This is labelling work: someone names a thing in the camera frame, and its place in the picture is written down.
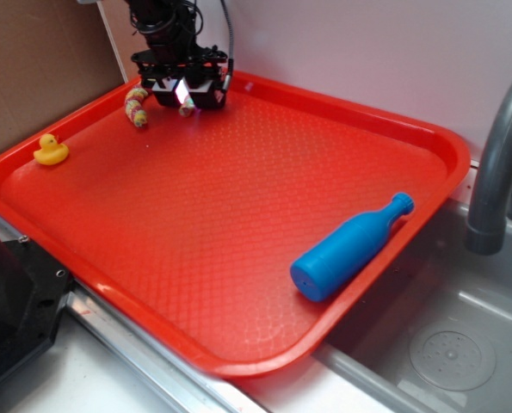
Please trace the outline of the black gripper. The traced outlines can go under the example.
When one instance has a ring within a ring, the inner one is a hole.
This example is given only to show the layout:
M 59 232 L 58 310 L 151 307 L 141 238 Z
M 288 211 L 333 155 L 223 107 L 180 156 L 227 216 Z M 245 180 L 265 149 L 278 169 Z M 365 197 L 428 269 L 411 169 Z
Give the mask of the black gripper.
M 230 58 L 216 45 L 189 46 L 183 55 L 173 54 L 167 46 L 136 52 L 131 60 L 138 66 L 141 84 L 151 89 L 157 102 L 165 107 L 180 107 L 176 93 L 179 80 L 188 85 L 188 94 L 199 109 L 221 109 L 230 87 Z

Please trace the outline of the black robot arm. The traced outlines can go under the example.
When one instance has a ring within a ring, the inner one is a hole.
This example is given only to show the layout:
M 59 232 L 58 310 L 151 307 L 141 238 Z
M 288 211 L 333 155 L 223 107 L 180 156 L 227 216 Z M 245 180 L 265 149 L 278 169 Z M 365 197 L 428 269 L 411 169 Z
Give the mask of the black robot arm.
M 160 105 L 178 108 L 177 92 L 184 85 L 198 109 L 221 109 L 234 70 L 234 30 L 225 2 L 229 45 L 202 47 L 197 37 L 204 19 L 196 1 L 129 1 L 129 18 L 148 48 L 132 55 L 141 85 L 149 89 Z

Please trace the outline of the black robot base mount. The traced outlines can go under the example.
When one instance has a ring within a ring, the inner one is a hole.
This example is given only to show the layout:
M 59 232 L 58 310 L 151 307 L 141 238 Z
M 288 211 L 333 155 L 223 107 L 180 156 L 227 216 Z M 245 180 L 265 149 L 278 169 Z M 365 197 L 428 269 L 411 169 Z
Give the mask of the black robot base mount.
M 71 282 L 36 242 L 0 239 L 0 385 L 54 344 Z

